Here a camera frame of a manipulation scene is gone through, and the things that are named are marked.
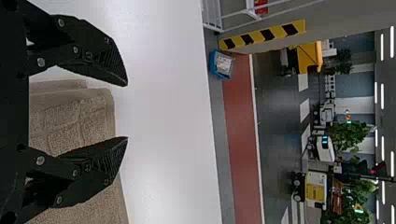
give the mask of white railing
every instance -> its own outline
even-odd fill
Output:
[[[304,4],[299,4],[295,5],[294,7],[289,7],[286,9],[284,8],[283,10],[280,11],[272,11],[271,8],[269,7],[274,7],[277,5],[285,4],[288,2],[298,2],[299,0],[277,0],[271,3],[267,3],[261,6],[254,7],[254,0],[246,0],[246,8],[235,11],[233,13],[229,13],[226,15],[221,15],[221,5],[219,0],[201,0],[202,3],[202,16],[203,16],[203,25],[205,28],[211,29],[213,31],[219,32],[219,33],[224,33],[227,31],[231,31],[237,28],[244,27],[246,25],[250,25],[252,23],[262,21],[262,20],[267,20],[269,18],[273,18],[275,16],[279,16],[288,12],[291,12],[293,10],[297,10],[303,7],[309,7],[312,6],[316,3],[323,2],[325,0],[313,0],[308,3]],[[269,13],[265,15],[257,15],[256,10],[261,9],[261,8],[269,8]],[[228,19],[237,15],[249,15],[253,20],[241,24],[236,24],[235,26],[232,27],[223,27],[223,20]]]

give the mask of potted plant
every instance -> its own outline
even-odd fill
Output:
[[[334,123],[330,127],[330,137],[337,152],[351,150],[352,153],[359,151],[358,144],[370,132],[366,123]]]
[[[339,49],[337,55],[332,58],[329,64],[324,66],[326,75],[349,75],[352,72],[353,64],[350,49]]]

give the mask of gray floor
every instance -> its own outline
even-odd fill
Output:
[[[205,29],[206,53],[217,47],[217,37]],[[317,76],[308,78],[309,88],[298,90],[298,77],[281,77],[279,52],[271,51],[253,56],[256,103],[258,110],[260,151],[262,160],[262,185],[266,223],[281,223],[288,207],[289,223],[292,220],[289,172],[301,169],[301,136],[311,123],[308,116],[300,122],[300,103],[307,98],[317,104],[320,97]],[[208,76],[213,128],[219,172],[220,203],[223,223],[235,223],[233,187],[225,123],[222,82]]]
[[[206,57],[209,52],[218,47],[214,32],[204,29]],[[209,73],[210,104],[212,108],[213,132],[215,135],[215,149],[219,176],[219,191],[222,222],[235,223],[233,205],[233,183],[231,180],[230,154],[225,123],[222,81]]]
[[[279,58],[278,51],[253,56],[265,219],[280,223],[288,207],[289,223],[301,223],[300,212],[298,220],[292,220],[289,173],[301,169],[301,137],[312,119],[300,122],[300,104],[309,98],[312,108],[324,99],[324,87],[313,75],[308,76],[309,88],[299,91],[298,76],[279,75]]]

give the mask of yellow machine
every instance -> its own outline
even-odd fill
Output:
[[[297,57],[300,74],[308,74],[308,66],[317,65],[318,72],[323,65],[321,42],[316,41],[297,47]]]

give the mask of red stripe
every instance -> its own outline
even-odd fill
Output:
[[[224,81],[236,224],[262,224],[249,57],[234,54],[232,80]]]

